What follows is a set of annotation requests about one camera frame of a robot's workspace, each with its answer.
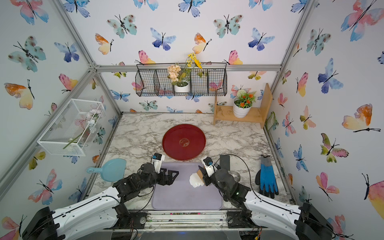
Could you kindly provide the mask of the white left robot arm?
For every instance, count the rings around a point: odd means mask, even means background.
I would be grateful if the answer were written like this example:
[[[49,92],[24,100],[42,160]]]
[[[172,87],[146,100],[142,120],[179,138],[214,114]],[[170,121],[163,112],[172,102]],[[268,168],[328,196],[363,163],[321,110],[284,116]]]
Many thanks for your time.
[[[104,229],[134,228],[135,213],[125,202],[139,196],[142,190],[156,185],[170,186],[178,171],[161,168],[156,172],[151,163],[141,165],[137,173],[120,179],[105,191],[68,207],[39,210],[22,238],[24,240],[76,240]]]

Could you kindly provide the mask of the white dough piece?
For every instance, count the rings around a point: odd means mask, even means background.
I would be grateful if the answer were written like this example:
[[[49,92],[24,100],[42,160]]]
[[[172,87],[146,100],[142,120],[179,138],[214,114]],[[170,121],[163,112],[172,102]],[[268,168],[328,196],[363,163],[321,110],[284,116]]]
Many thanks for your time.
[[[190,176],[190,184],[194,188],[202,187],[205,185],[204,182],[202,181],[202,179],[196,173],[194,173]]]

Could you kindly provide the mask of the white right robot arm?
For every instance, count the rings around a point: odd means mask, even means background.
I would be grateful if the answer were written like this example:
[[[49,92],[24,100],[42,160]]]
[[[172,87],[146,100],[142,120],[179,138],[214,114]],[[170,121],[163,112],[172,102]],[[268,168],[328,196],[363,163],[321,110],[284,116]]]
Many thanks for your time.
[[[295,240],[331,240],[334,236],[332,225],[313,205],[289,205],[256,194],[225,169],[209,174],[205,167],[199,167],[198,176],[205,184],[213,184],[224,201],[241,210],[234,222],[242,226],[266,227]]]

